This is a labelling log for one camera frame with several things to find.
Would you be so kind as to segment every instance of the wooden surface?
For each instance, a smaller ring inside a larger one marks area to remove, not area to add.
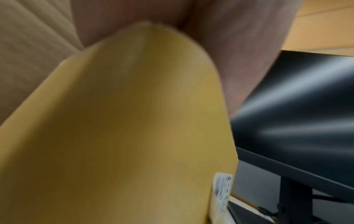
[[[354,56],[354,0],[305,0],[283,47]],[[70,0],[0,0],[0,124],[82,49]]]

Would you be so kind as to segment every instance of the sticker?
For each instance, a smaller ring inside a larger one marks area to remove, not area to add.
[[[223,214],[228,205],[230,189],[232,186],[232,175],[227,173],[216,173],[213,181],[213,192],[216,203]]]

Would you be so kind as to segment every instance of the yellow object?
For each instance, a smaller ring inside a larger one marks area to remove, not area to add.
[[[217,71],[134,25],[62,62],[0,127],[0,223],[207,223],[237,155]]]

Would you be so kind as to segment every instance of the skin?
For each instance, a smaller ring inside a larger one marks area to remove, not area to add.
[[[278,56],[302,0],[72,0],[84,46],[140,20],[175,26],[216,64],[229,117]]]

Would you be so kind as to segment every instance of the white label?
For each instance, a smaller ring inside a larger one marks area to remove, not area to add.
[[[216,173],[213,181],[213,192],[216,196],[216,202],[223,214],[228,205],[230,188],[232,186],[232,175],[227,173]]]

